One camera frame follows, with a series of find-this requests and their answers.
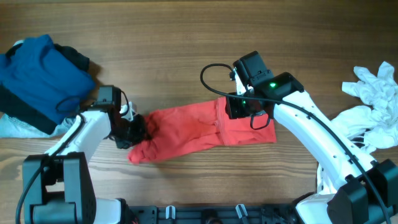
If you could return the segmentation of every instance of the blue shirt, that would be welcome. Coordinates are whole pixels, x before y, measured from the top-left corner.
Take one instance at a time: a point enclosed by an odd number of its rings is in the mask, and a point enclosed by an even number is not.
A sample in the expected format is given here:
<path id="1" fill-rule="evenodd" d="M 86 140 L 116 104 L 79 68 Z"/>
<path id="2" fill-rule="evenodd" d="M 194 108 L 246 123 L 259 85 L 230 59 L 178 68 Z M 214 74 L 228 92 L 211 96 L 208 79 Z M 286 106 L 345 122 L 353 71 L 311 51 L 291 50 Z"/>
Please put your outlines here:
<path id="1" fill-rule="evenodd" d="M 0 84 L 57 124 L 69 114 L 55 109 L 59 102 L 75 96 L 59 107 L 75 111 L 77 99 L 85 99 L 95 87 L 88 73 L 55 50 L 49 35 L 26 39 L 10 58 L 1 54 Z"/>

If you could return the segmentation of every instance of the white cloth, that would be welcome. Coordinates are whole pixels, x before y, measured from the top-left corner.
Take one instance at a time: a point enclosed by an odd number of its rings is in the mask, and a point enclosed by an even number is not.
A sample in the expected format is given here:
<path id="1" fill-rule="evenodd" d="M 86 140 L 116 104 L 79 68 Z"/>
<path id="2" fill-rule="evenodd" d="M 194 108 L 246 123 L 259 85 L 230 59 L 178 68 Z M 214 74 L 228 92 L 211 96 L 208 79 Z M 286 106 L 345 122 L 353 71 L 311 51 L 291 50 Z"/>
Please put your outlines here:
<path id="1" fill-rule="evenodd" d="M 55 127 L 52 134 L 45 134 L 37 128 L 4 114 L 0 119 L 0 138 L 51 138 L 65 134 L 75 122 L 74 118 L 65 118 Z"/>
<path id="2" fill-rule="evenodd" d="M 343 82 L 343 92 L 360 97 L 365 105 L 340 113 L 331 122 L 348 138 L 363 134 L 362 150 L 371 153 L 398 145 L 398 85 L 394 67 L 383 62 L 377 77 L 367 68 L 354 67 L 360 81 Z"/>

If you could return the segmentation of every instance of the wooden table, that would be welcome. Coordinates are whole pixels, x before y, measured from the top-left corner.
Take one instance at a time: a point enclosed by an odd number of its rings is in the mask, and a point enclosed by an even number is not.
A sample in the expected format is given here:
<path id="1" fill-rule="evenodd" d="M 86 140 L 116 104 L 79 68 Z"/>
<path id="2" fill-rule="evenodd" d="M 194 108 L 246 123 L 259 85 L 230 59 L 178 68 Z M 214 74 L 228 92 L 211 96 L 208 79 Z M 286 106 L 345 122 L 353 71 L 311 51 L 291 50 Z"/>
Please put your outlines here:
<path id="1" fill-rule="evenodd" d="M 90 71 L 98 83 L 120 87 L 147 114 L 217 98 L 201 85 L 200 70 L 257 50 L 274 74 L 293 74 L 332 119 L 361 104 L 341 91 L 342 81 L 357 80 L 354 66 L 377 73 L 383 60 L 398 65 L 397 7 L 332 0 L 0 4 L 0 52 L 50 34 L 99 65 Z M 209 70 L 206 79 L 234 90 L 225 69 Z M 315 189 L 317 163 L 284 127 L 276 132 L 277 144 L 217 147 L 140 166 L 103 141 L 90 161 L 96 196 L 158 206 L 289 202 Z M 0 223 L 13 222 L 22 161 L 56 142 L 0 140 Z M 374 156 L 398 163 L 395 148 Z"/>

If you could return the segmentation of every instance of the black bracket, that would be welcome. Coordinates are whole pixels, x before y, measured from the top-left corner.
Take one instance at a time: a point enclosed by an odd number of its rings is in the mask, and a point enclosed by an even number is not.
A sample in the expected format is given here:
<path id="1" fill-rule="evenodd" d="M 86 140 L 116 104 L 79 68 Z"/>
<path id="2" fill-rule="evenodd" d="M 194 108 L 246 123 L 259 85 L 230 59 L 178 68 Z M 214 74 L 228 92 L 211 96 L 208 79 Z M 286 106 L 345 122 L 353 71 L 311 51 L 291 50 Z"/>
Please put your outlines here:
<path id="1" fill-rule="evenodd" d="M 128 149 L 147 138 L 147 129 L 144 117 L 140 114 L 136 114 L 132 121 L 122 118 L 122 114 L 120 114 L 121 94 L 122 91 L 118 87 L 101 86 L 98 90 L 97 100 L 83 110 L 107 113 L 112 128 L 108 137 L 115 141 L 118 149 Z"/>
<path id="2" fill-rule="evenodd" d="M 398 167 L 387 159 L 367 171 L 380 193 L 389 216 L 398 212 Z M 384 216 L 380 205 L 362 176 L 347 177 L 347 184 L 340 187 L 328 202 L 328 215 L 332 223 L 382 223 Z"/>
<path id="3" fill-rule="evenodd" d="M 48 154 L 28 156 L 22 165 L 24 187 Z M 65 191 L 48 192 L 46 186 L 64 182 Z M 34 181 L 24 202 L 26 223 L 93 223 L 96 200 L 83 152 L 56 156 Z"/>
<path id="4" fill-rule="evenodd" d="M 282 101 L 285 96 L 295 91 L 304 91 L 303 85 L 290 73 L 284 72 L 274 77 L 256 51 L 243 56 L 233 64 L 244 86 L 253 87 L 251 91 L 247 91 L 246 88 L 243 96 Z M 275 103 L 270 101 L 227 97 L 226 112 L 230 119 L 235 119 L 265 111 L 274 119 L 274 107 Z"/>
<path id="5" fill-rule="evenodd" d="M 166 208 L 155 206 L 130 207 L 130 210 L 137 215 L 140 224 L 169 224 L 166 219 Z M 176 207 L 176 224 L 204 224 L 202 214 L 209 210 L 218 214 L 218 219 L 223 224 L 239 224 L 236 207 Z M 294 205 L 286 204 L 266 204 L 262 206 L 245 207 L 244 219 L 250 224 L 298 224 L 300 220 L 295 213 Z"/>

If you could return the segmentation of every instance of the red cloth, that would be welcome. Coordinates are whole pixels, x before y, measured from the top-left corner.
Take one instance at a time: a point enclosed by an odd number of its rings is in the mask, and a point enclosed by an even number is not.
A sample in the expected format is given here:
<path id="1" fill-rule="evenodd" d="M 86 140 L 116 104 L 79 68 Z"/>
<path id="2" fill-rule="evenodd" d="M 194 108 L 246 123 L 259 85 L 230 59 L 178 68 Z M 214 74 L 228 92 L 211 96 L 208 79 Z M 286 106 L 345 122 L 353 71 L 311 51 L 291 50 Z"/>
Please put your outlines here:
<path id="1" fill-rule="evenodd" d="M 274 122 L 253 130 L 250 118 L 229 119 L 226 98 L 158 110 L 145 117 L 151 140 L 129 153 L 133 164 L 159 162 L 215 146 L 276 142 Z M 265 125 L 267 115 L 255 118 L 254 127 Z"/>

